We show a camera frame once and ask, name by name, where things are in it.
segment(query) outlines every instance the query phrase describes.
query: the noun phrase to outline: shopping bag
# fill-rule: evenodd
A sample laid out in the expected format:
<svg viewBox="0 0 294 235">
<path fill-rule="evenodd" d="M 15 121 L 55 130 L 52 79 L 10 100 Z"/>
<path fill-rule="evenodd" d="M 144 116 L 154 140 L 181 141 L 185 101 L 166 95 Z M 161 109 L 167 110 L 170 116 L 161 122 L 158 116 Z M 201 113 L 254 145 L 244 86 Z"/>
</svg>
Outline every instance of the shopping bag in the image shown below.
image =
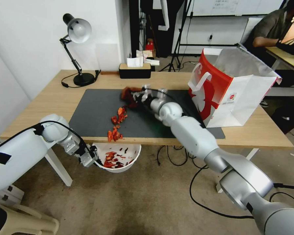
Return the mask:
<svg viewBox="0 0 294 235">
<path fill-rule="evenodd" d="M 243 48 L 204 48 L 188 85 L 206 127 L 226 127 L 243 126 L 276 81 L 280 76 Z"/>
</svg>

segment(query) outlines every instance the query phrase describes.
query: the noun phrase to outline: dark shirt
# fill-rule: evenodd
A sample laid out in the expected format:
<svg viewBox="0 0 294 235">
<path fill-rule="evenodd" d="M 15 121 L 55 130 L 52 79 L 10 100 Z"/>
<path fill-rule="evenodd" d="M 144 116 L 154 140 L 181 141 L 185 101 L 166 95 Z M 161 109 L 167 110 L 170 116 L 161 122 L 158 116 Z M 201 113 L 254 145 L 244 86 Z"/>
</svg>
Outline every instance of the dark shirt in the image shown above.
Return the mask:
<svg viewBox="0 0 294 235">
<path fill-rule="evenodd" d="M 253 41 L 256 37 L 278 39 L 286 26 L 286 9 L 275 10 L 267 14 L 251 31 L 244 46 L 252 52 Z"/>
</svg>

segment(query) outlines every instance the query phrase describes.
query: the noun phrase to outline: lamp shade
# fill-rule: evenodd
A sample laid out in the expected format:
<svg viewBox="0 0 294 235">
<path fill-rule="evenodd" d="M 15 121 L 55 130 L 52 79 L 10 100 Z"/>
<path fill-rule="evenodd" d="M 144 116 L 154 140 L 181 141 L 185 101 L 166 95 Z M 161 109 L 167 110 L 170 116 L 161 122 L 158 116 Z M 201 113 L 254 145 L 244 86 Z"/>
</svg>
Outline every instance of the lamp shade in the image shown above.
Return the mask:
<svg viewBox="0 0 294 235">
<path fill-rule="evenodd" d="M 72 42 L 83 43 L 91 35 L 91 25 L 88 21 L 74 18 L 71 14 L 64 14 L 63 21 L 68 26 L 68 35 Z"/>
</svg>

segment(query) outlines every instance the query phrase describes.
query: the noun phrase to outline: white wall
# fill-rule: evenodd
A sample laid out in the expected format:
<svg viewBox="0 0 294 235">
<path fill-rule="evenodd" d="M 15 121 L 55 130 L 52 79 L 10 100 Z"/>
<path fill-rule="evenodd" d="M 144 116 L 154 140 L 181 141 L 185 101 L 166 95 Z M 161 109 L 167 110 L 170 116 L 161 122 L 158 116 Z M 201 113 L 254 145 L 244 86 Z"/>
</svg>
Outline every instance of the white wall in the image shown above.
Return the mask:
<svg viewBox="0 0 294 235">
<path fill-rule="evenodd" d="M 0 134 L 29 104 L 29 98 L 0 57 Z"/>
<path fill-rule="evenodd" d="M 179 36 L 179 28 L 182 23 L 183 6 L 180 8 L 175 24 L 174 40 L 172 46 L 172 53 Z M 190 23 L 188 32 L 188 44 L 235 44 L 240 42 L 248 18 L 251 16 L 234 16 L 234 17 L 193 17 Z M 181 44 L 186 44 L 186 35 L 190 18 L 187 18 L 184 24 Z M 209 36 L 213 35 L 212 40 L 209 41 Z M 180 47 L 180 54 L 184 53 L 186 46 Z M 186 54 L 200 54 L 203 46 L 188 46 Z"/>
<path fill-rule="evenodd" d="M 115 0 L 122 63 L 126 63 L 126 58 L 129 57 L 131 52 L 131 31 L 128 1 L 129 0 Z"/>
<path fill-rule="evenodd" d="M 83 18 L 92 26 L 88 41 L 68 44 L 84 70 L 99 69 L 96 43 L 116 43 L 119 58 L 124 57 L 121 50 L 128 50 L 121 49 L 116 2 L 0 0 L 0 56 L 30 99 L 35 98 L 60 69 L 74 69 L 59 42 L 67 34 L 62 20 L 65 13 Z"/>
</svg>

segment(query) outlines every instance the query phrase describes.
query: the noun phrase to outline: desk lamp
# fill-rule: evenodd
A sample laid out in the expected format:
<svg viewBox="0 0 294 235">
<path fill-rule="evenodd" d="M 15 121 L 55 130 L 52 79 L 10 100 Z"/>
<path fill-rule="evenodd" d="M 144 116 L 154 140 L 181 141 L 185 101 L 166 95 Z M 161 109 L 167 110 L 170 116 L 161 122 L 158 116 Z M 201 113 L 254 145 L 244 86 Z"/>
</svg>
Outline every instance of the desk lamp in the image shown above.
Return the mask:
<svg viewBox="0 0 294 235">
<path fill-rule="evenodd" d="M 86 86 L 95 82 L 94 75 L 90 73 L 82 73 L 82 67 L 79 63 L 72 57 L 66 44 L 69 42 L 83 43 L 88 40 L 91 35 L 91 25 L 88 21 L 74 18 L 71 14 L 64 14 L 63 21 L 68 26 L 68 34 L 60 39 L 61 44 L 71 58 L 72 63 L 78 71 L 78 75 L 74 77 L 74 83 L 78 86 Z"/>
</svg>

